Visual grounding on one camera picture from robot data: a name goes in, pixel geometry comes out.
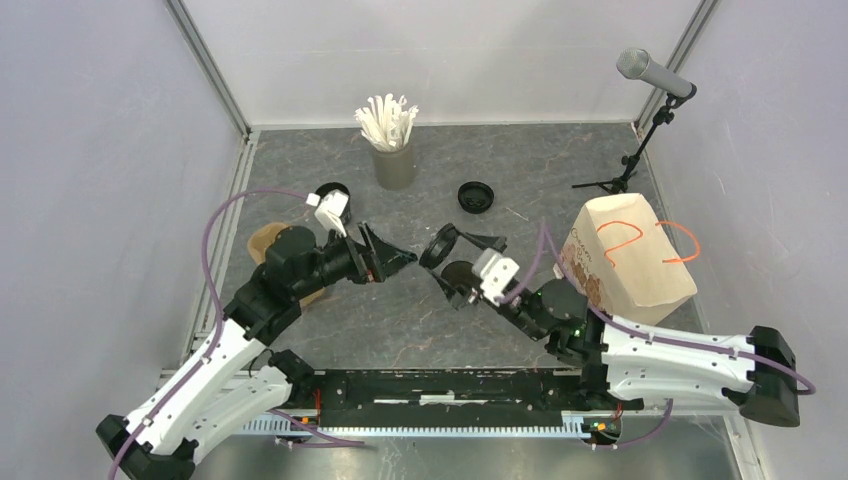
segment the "white toothed strip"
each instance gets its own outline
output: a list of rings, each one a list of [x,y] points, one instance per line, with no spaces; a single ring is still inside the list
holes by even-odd
[[[322,433],[351,437],[452,437],[452,438],[589,438],[580,431],[583,417],[563,416],[556,427],[330,427]],[[309,432],[292,430],[287,420],[263,414],[242,427],[234,435],[309,436]]]

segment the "microphone grille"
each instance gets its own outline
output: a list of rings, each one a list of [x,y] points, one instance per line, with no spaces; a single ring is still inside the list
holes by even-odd
[[[648,52],[641,48],[628,48],[619,55],[615,68],[625,78],[633,80],[642,76],[649,63],[651,63],[651,56]]]

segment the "paper bag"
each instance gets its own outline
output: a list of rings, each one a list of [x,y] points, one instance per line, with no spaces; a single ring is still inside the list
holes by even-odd
[[[610,195],[586,202],[560,252],[578,289],[596,307],[634,322],[656,325],[697,293],[645,197]],[[562,278],[559,267],[554,273]]]
[[[251,235],[250,239],[247,241],[247,253],[250,254],[250,258],[252,258],[257,265],[265,263],[265,250],[268,250],[268,247],[270,247],[271,244],[274,243],[274,240],[277,239],[277,235],[286,228],[289,228],[287,224],[274,222],[269,223],[268,225],[265,225],[259,230],[253,232],[253,235]],[[322,288],[312,295],[302,298],[300,300],[300,308],[305,308],[323,294],[324,289]]]

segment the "bundle of white sticks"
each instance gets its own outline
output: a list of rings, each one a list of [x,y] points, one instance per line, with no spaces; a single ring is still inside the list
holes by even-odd
[[[381,152],[396,152],[405,147],[412,133],[412,122],[418,115],[418,105],[404,111],[406,97],[401,95],[395,101],[391,93],[385,100],[379,95],[368,97],[368,103],[370,108],[358,108],[354,115],[362,126],[362,136]]]

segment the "gray cup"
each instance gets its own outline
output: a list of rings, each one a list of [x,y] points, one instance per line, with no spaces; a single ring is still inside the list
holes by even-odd
[[[371,151],[377,183],[386,190],[402,190],[415,180],[415,155],[412,144],[396,152]]]

